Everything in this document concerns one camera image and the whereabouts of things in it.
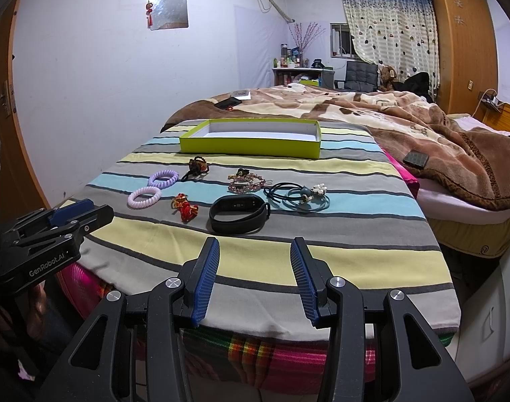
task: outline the curtain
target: curtain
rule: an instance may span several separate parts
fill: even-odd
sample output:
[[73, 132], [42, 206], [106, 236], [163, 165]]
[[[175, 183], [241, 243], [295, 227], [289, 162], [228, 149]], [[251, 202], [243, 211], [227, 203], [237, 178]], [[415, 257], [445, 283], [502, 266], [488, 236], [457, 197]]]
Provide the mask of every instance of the curtain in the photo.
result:
[[439, 87], [439, 48], [433, 0], [342, 0], [357, 55], [391, 65], [399, 81], [419, 72]]

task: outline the metal screw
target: metal screw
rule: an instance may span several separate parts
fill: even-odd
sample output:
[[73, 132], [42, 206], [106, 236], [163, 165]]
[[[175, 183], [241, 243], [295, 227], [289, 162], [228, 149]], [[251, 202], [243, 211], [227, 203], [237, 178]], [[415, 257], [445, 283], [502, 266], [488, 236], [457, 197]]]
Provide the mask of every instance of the metal screw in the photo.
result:
[[118, 290], [112, 290], [106, 295], [106, 299], [109, 302], [115, 302], [121, 297], [121, 292]]
[[165, 286], [170, 289], [175, 289], [175, 288], [179, 287], [181, 284], [182, 284], [182, 281], [180, 280], [180, 278], [173, 277], [173, 278], [168, 278], [167, 280], [165, 280]]
[[333, 287], [344, 287], [344, 285], [346, 284], [346, 280], [344, 278], [342, 278], [341, 276], [334, 276], [333, 278], [331, 278], [329, 280], [329, 283]]
[[404, 295], [404, 292], [402, 290], [398, 290], [398, 289], [391, 290], [390, 295], [391, 295], [391, 298], [393, 298], [394, 300], [402, 300], [406, 296], [406, 295]]

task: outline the green box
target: green box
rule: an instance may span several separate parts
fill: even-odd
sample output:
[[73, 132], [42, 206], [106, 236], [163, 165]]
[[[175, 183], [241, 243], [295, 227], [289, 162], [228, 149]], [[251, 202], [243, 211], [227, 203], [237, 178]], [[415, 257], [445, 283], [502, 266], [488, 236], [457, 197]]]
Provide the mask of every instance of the green box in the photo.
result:
[[190, 154], [319, 158], [320, 125], [309, 119], [209, 119], [180, 137]]
[[316, 86], [318, 87], [320, 85], [320, 82], [318, 80], [300, 80], [300, 84], [304, 84], [306, 86]]

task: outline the black fitness tracker band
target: black fitness tracker band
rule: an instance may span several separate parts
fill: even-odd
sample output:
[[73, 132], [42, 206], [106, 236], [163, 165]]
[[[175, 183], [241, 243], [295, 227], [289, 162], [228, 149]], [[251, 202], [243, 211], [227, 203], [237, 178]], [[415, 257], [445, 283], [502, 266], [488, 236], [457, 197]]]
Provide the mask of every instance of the black fitness tracker band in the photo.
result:
[[[234, 221], [219, 221], [220, 212], [251, 212]], [[254, 194], [227, 195], [217, 199], [210, 207], [210, 226], [218, 234], [237, 235], [261, 228], [270, 217], [270, 205]]]

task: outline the lavender coil hair tie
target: lavender coil hair tie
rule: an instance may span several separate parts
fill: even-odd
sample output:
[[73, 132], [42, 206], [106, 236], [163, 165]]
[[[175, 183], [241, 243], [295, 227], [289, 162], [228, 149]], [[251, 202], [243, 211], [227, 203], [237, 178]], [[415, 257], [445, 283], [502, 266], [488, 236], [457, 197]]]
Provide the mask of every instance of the lavender coil hair tie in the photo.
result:
[[[145, 200], [145, 201], [134, 201], [138, 196], [143, 195], [145, 193], [154, 193], [154, 196]], [[147, 208], [151, 205], [154, 205], [158, 202], [158, 200], [162, 197], [162, 191], [159, 188], [146, 187], [136, 190], [131, 193], [128, 197], [128, 207], [130, 208]]]
[[[169, 178], [167, 181], [159, 180], [158, 178]], [[170, 188], [176, 181], [179, 179], [179, 173], [175, 171], [160, 171], [155, 173], [152, 177], [149, 178], [149, 182], [147, 183], [149, 186], [159, 189], [167, 189]]]

